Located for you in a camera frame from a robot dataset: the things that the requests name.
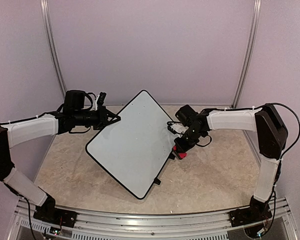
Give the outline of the black wire easel stand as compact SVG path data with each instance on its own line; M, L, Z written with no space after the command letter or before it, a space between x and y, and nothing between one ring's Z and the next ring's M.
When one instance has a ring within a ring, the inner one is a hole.
M158 175L154 178L153 183L154 183L155 185L158 185L158 186L161 185L161 182L162 182L162 181L161 181L160 177L162 177L162 176L164 175L164 172L165 172L165 170L167 169L169 163L170 163L171 161L174 161L175 158L176 158L176 156L171 152L171 153L169 154L167 160L165 161L164 165L162 166L161 170L159 171Z

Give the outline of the white whiteboard black frame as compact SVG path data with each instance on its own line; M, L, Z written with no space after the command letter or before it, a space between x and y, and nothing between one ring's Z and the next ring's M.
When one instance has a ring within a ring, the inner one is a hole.
M119 112L120 121L100 130L86 153L135 198L146 197L165 166L176 135L171 117L146 90Z

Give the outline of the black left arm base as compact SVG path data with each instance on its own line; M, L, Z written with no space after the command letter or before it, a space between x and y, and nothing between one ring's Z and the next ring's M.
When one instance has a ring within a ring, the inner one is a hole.
M46 195L47 198L43 204L35 207L33 217L46 223L59 225L60 227L73 228L78 213L72 210L57 208L56 200L49 194Z

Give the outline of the red black whiteboard eraser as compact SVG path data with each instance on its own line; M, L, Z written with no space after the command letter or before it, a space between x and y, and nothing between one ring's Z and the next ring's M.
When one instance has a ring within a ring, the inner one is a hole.
M185 152L178 152L177 151L177 146L175 145L173 148L172 148L172 152L174 153L174 155L179 159L179 160L182 160L184 159L186 156L187 156L187 153Z

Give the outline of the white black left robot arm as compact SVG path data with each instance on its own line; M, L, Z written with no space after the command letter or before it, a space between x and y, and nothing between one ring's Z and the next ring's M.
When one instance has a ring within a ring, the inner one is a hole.
M45 111L19 120L0 121L0 182L15 195L32 202L47 221L53 223L60 218L55 199L38 187L15 163L17 149L27 147L30 142L57 135L73 134L76 127L100 131L121 121L121 117L109 110L105 104L107 94L94 94L84 90L69 90L63 103L56 110Z

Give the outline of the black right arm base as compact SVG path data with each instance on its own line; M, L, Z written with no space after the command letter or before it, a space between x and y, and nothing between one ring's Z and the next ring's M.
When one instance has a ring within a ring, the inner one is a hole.
M274 217L269 206L271 198L272 194L265 202L262 202L252 196L248 207L230 211L228 215L231 226L234 228L273 219Z

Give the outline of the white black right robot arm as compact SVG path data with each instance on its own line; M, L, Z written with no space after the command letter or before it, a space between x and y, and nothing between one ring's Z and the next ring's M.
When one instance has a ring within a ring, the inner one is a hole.
M206 108L196 112L189 105L182 106L175 117L186 127L181 136L174 139L172 151L181 160L187 151L199 143L209 131L243 130L257 134L260 170L253 199L258 201L246 210L246 218L256 222L265 212L265 203L272 195L277 173L286 147L288 129L273 104L256 108L217 109Z

